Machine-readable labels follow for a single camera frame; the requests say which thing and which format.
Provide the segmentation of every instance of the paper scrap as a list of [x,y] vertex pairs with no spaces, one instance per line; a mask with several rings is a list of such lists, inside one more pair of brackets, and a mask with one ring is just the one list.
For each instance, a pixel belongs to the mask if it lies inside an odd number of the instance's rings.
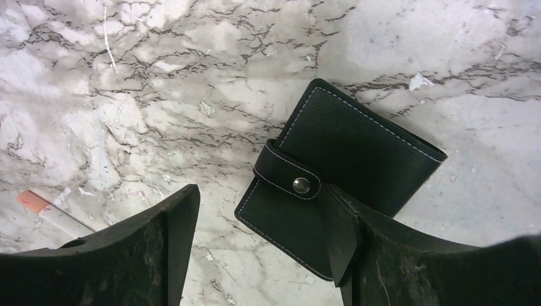
[[119,110],[117,111],[118,114],[120,114],[122,112],[122,110],[124,109],[124,106],[126,105],[126,103],[122,103],[119,107]]
[[62,192],[59,194],[59,196],[56,197],[56,199],[53,200],[53,205],[56,207],[61,207],[66,197],[71,193],[71,189],[69,187],[64,188]]
[[82,196],[95,196],[93,193],[89,193],[88,191],[84,191],[81,187],[79,187],[79,192]]
[[434,86],[434,83],[430,82],[429,79],[425,78],[420,73],[417,73],[410,80],[410,91],[414,91],[415,89],[418,89],[422,85]]
[[199,111],[210,118],[216,110],[212,106],[208,105],[205,101],[201,100],[201,102],[199,102]]
[[163,179],[164,182],[166,182],[167,184],[171,183],[171,176],[169,175],[162,175],[161,178]]

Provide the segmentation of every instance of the metal snap button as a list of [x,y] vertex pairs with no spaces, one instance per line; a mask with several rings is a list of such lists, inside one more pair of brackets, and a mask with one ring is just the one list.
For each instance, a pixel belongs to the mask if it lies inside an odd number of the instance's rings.
[[310,191],[310,182],[304,177],[298,177],[293,181],[293,190],[300,194]]

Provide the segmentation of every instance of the wallet strap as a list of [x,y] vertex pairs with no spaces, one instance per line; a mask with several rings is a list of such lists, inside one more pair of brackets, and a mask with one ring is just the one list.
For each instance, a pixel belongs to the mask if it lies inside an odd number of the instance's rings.
[[321,188],[319,174],[280,152],[274,142],[274,139],[267,140],[253,168],[254,174],[300,199],[315,198]]

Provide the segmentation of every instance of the white debris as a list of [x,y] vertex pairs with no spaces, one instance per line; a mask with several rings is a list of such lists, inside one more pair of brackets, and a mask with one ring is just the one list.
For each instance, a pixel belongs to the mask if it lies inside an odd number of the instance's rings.
[[82,196],[95,196],[93,193],[89,193],[88,191],[84,191],[81,187],[79,187],[79,192]]
[[134,15],[128,13],[127,11],[124,11],[124,10],[122,10],[122,11],[125,12],[128,16],[132,17],[133,19],[143,22],[143,20],[141,18],[139,18],[137,16],[134,16]]
[[121,113],[122,110],[124,109],[124,106],[126,105],[126,103],[122,103],[119,107],[119,110],[117,111],[117,113]]
[[276,49],[274,49],[273,51],[270,51],[269,53],[267,53],[267,57],[271,56],[272,54],[275,54],[277,52]]
[[216,110],[212,106],[208,105],[205,101],[201,100],[201,102],[199,102],[199,111],[210,118]]
[[103,216],[105,217],[105,221],[107,222],[107,224],[109,225],[113,225],[116,223],[116,218],[113,214],[111,214],[111,212],[109,212],[109,210],[105,209],[103,211]]
[[62,192],[59,194],[56,199],[53,200],[53,205],[56,207],[61,207],[66,197],[71,193],[71,189],[69,187],[66,187]]
[[139,191],[137,191],[137,194],[139,195],[139,198],[141,198],[141,200],[145,201],[147,199],[145,197],[145,192],[144,191],[139,190]]
[[111,48],[109,48],[109,39],[107,38],[107,1],[103,2],[103,39],[105,40],[105,48],[107,49],[107,53],[109,53],[109,57],[111,58],[112,66],[118,73],[117,64],[115,64],[113,53],[111,53]]
[[169,175],[162,175],[161,178],[163,179],[164,182],[166,182],[167,184],[171,183],[171,176]]
[[422,85],[434,86],[434,83],[430,82],[429,79],[425,78],[420,73],[417,73],[410,80],[410,91],[414,91],[415,89],[418,89]]
[[499,41],[498,44],[500,45],[500,50],[498,51],[498,54],[494,55],[495,60],[500,59],[500,57],[503,55],[505,49],[507,49],[507,46],[504,45],[501,41]]
[[157,187],[157,186],[154,186],[154,188],[156,188],[156,190],[159,192],[159,196],[161,197],[162,200],[165,200],[165,196],[163,195],[163,193],[161,192],[161,190]]

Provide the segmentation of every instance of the orange cigarette filter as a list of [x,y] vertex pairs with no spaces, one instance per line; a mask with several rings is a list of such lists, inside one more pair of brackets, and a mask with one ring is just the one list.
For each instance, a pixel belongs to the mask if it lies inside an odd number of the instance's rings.
[[30,190],[23,191],[20,195],[18,195],[17,201],[36,214],[39,214],[47,205],[50,204]]

